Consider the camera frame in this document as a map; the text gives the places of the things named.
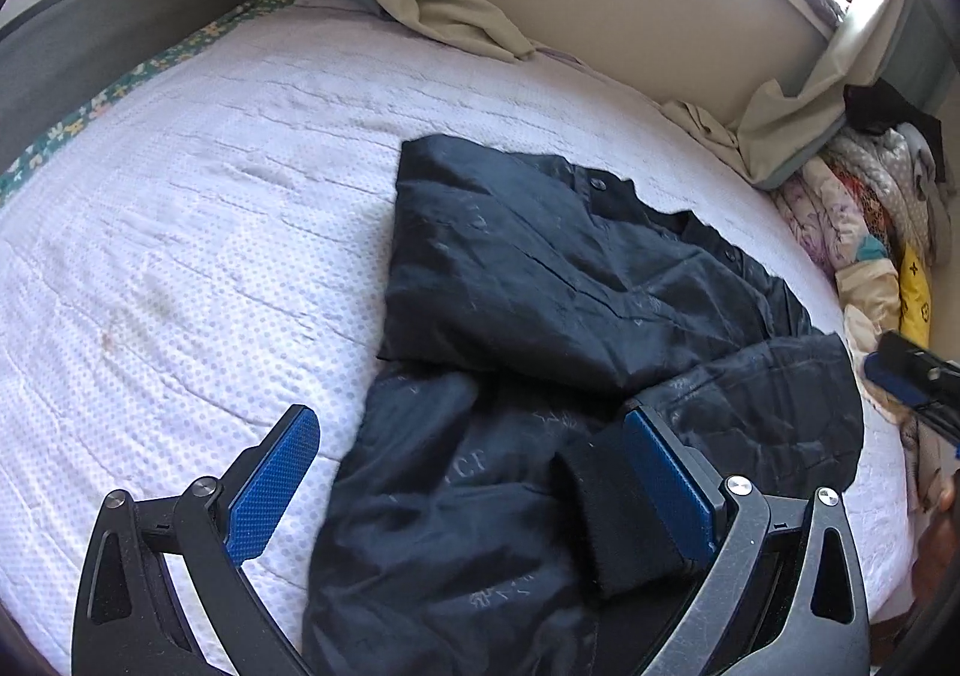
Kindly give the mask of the person's right hand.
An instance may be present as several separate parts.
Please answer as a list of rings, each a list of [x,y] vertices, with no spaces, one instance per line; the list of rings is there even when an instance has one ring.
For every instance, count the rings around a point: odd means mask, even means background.
[[[944,481],[937,507],[918,541],[918,556],[911,568],[911,589],[914,602],[920,608],[934,598],[958,549],[958,525],[953,515],[957,492],[958,473],[953,473]]]

